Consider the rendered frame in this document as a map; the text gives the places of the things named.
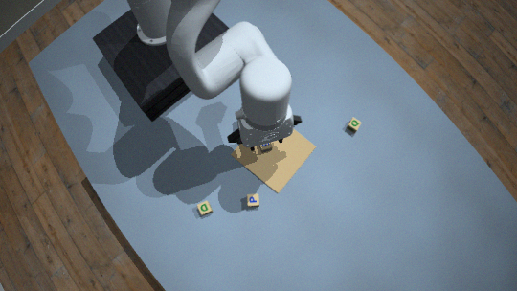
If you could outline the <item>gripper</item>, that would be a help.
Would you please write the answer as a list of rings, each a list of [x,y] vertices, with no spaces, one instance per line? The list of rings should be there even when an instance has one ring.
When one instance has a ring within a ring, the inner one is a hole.
[[[294,122],[293,122],[294,118]],[[292,110],[288,105],[287,116],[285,121],[278,128],[271,131],[260,131],[254,129],[245,120],[237,120],[238,129],[227,136],[229,143],[243,144],[245,147],[250,147],[251,151],[255,150],[254,146],[260,146],[279,140],[282,143],[283,138],[289,137],[294,125],[302,122],[301,116],[292,114]]]

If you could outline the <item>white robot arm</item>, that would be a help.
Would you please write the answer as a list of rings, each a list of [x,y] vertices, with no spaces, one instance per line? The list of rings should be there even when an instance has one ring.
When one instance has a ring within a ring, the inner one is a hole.
[[[215,98],[239,80],[242,108],[235,112],[236,119],[260,131],[283,124],[291,74],[256,26],[239,22],[195,52],[197,38],[220,0],[127,2],[139,23],[140,40],[149,46],[167,43],[175,68],[198,98]]]

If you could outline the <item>tan flat mat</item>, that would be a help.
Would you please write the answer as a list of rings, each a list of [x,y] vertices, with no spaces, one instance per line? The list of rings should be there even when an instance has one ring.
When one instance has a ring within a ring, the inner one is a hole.
[[[259,145],[251,151],[250,147],[240,144],[231,155],[279,193],[316,146],[295,129],[289,137],[283,138],[282,143],[277,140],[271,144],[272,150],[264,153]]]

